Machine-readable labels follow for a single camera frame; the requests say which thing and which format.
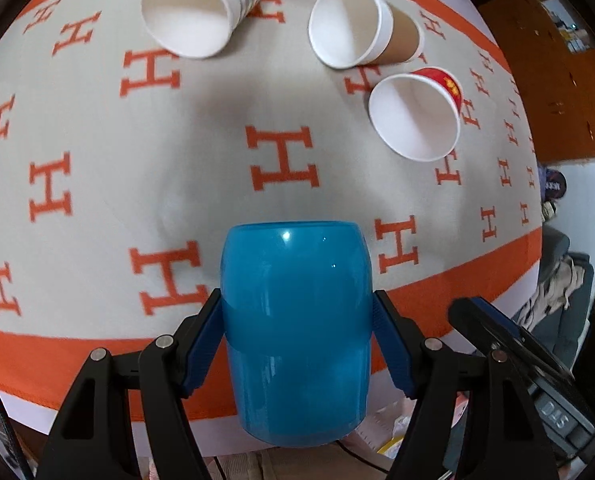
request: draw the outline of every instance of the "screw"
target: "screw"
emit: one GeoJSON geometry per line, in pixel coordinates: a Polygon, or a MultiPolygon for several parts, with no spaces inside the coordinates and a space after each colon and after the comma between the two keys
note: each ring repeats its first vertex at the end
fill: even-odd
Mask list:
{"type": "Polygon", "coordinates": [[[504,363],[506,362],[506,359],[508,359],[504,350],[493,350],[493,352],[491,352],[491,357],[498,363],[504,363]]]}
{"type": "Polygon", "coordinates": [[[106,357],[106,350],[104,348],[96,348],[91,352],[91,359],[93,361],[101,361],[106,357]]]}
{"type": "Polygon", "coordinates": [[[156,346],[158,348],[169,348],[174,343],[173,336],[161,335],[156,339],[156,346]]]}
{"type": "Polygon", "coordinates": [[[433,350],[434,352],[436,352],[440,348],[442,348],[443,345],[442,341],[440,341],[439,339],[430,337],[424,342],[424,346],[426,346],[426,348],[428,348],[429,350],[433,350]]]}

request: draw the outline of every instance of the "overturned paper cup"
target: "overturned paper cup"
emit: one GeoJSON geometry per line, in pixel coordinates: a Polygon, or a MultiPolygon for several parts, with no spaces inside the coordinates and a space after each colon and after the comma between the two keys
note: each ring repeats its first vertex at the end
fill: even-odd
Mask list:
{"type": "Polygon", "coordinates": [[[462,89],[442,68],[426,67],[382,79],[369,96],[379,136],[406,158],[430,162],[447,156],[460,132],[462,89]]]}
{"type": "Polygon", "coordinates": [[[420,25],[384,0],[317,0],[308,37],[320,61],[338,69],[406,62],[424,48],[420,25]]]}
{"type": "Polygon", "coordinates": [[[260,0],[142,0],[146,30],[165,49],[204,58],[222,50],[260,0]]]}

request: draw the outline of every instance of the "table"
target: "table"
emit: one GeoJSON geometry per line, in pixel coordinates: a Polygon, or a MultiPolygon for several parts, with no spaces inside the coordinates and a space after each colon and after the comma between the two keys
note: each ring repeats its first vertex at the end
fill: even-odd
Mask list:
{"type": "MultiPolygon", "coordinates": [[[[462,351],[452,298],[508,314],[528,299],[535,155],[481,24],[439,0],[388,0],[423,23],[420,59],[335,72],[308,45],[315,0],[263,0],[202,61],[160,49],[139,1],[32,0],[0,42],[0,391],[13,418],[48,432],[93,348],[139,350],[195,314],[243,222],[357,222],[374,288],[462,351]],[[427,64],[457,77],[465,107],[454,152],[421,164],[379,138],[366,100],[384,76],[427,64]]],[[[384,367],[373,352],[371,410],[399,395],[384,367]]],[[[186,410],[204,455],[262,446],[234,416],[223,347],[186,410]]]]}

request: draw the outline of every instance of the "white wall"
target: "white wall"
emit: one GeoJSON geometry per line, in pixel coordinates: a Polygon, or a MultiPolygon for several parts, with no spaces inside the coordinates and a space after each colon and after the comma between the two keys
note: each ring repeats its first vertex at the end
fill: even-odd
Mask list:
{"type": "MultiPolygon", "coordinates": [[[[587,253],[595,271],[595,162],[554,166],[564,173],[567,191],[551,222],[571,239],[571,250],[587,253]]],[[[595,275],[591,301],[595,295],[595,275]]]]}

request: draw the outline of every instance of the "blue plastic cup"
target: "blue plastic cup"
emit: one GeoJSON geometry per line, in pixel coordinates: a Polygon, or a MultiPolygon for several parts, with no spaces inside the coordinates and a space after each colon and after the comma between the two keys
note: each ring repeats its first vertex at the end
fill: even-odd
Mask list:
{"type": "Polygon", "coordinates": [[[231,380],[242,427],[319,446],[366,414],[371,266],[350,222],[236,226],[222,253],[231,380]]]}

